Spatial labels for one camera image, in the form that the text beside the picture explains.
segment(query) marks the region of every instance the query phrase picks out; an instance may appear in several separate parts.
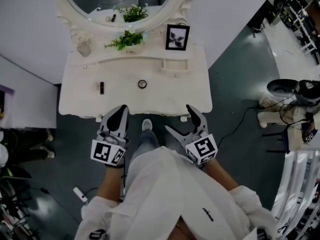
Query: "white fabric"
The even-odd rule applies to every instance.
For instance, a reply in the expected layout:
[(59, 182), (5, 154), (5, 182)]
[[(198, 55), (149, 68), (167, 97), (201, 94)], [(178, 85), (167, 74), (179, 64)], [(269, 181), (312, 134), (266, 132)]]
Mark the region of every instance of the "white fabric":
[(7, 148), (0, 144), (0, 167), (4, 167), (8, 161), (9, 154)]
[(104, 230), (109, 238), (102, 240), (166, 240), (180, 216), (197, 240), (256, 240), (256, 227), (275, 238), (276, 220), (255, 192), (228, 192), (186, 157), (159, 147), (131, 163), (123, 203), (94, 197), (82, 208), (75, 239)]

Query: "sleeve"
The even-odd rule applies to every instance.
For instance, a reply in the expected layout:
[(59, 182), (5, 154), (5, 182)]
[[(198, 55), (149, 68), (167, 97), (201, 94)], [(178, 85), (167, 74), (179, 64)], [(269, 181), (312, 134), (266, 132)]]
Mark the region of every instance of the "sleeve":
[(245, 186), (238, 186), (229, 193), (247, 215), (253, 228), (263, 229), (270, 239), (276, 239), (277, 220), (269, 210), (262, 207), (256, 192)]
[(75, 235), (75, 240), (107, 240), (112, 213), (109, 211), (118, 206), (115, 201), (95, 196), (91, 202), (82, 207), (82, 222)]

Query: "white vanity table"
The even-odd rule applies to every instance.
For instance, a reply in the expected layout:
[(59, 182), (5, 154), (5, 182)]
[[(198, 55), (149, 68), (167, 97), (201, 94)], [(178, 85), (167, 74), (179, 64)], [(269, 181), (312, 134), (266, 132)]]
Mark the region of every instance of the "white vanity table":
[[(101, 118), (123, 104), (132, 115), (184, 116), (188, 114), (186, 104), (204, 113), (212, 110), (203, 46), (193, 44), (189, 38), (186, 51), (165, 49), (167, 24), (187, 25), (186, 10), (192, 0), (167, 0), (161, 9), (154, 6), (158, 12), (152, 17), (132, 23), (105, 24), (100, 21), (106, 15), (102, 11), (86, 16), (75, 9), (72, 0), (55, 1), (58, 17), (69, 25), (74, 44), (62, 80), (59, 101), (62, 115)], [(142, 53), (124, 54), (113, 47), (106, 48), (128, 28), (148, 33)], [(83, 57), (77, 45), (88, 40), (91, 53)], [(140, 80), (146, 81), (146, 88), (138, 87)], [(104, 82), (104, 94), (100, 94), (100, 82)]]

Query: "black picture frame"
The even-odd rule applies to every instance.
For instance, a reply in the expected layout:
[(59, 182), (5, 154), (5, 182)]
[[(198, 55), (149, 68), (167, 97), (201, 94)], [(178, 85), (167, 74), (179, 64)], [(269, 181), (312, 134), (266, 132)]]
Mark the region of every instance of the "black picture frame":
[[(169, 44), (172, 43), (172, 42), (170, 42), (170, 40), (172, 40), (172, 38), (171, 38), (171, 29), (184, 29), (184, 30), (186, 30), (185, 31), (185, 36), (183, 37), (184, 42), (183, 42), (183, 46), (182, 47), (169, 47)], [(190, 30), (190, 26), (186, 26), (186, 25), (170, 25), (170, 24), (168, 24), (167, 25), (167, 29), (166, 29), (165, 49), (166, 50), (185, 51), (186, 48), (187, 48), (189, 30)]]

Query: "shelf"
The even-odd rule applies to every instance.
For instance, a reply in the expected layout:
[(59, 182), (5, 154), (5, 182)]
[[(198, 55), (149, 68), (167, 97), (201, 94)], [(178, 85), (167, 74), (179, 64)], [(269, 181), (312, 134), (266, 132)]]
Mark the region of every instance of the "shelf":
[(88, 65), (101, 61), (108, 61), (119, 58), (155, 58), (169, 60), (190, 60), (194, 56), (194, 45), (188, 40), (186, 50), (166, 50), (165, 42), (162, 38), (148, 40), (144, 44), (143, 52), (137, 55), (126, 55), (118, 52), (115, 48), (100, 48), (92, 51), (88, 57), (82, 57), (78, 52), (73, 52), (71, 56), (72, 65)]

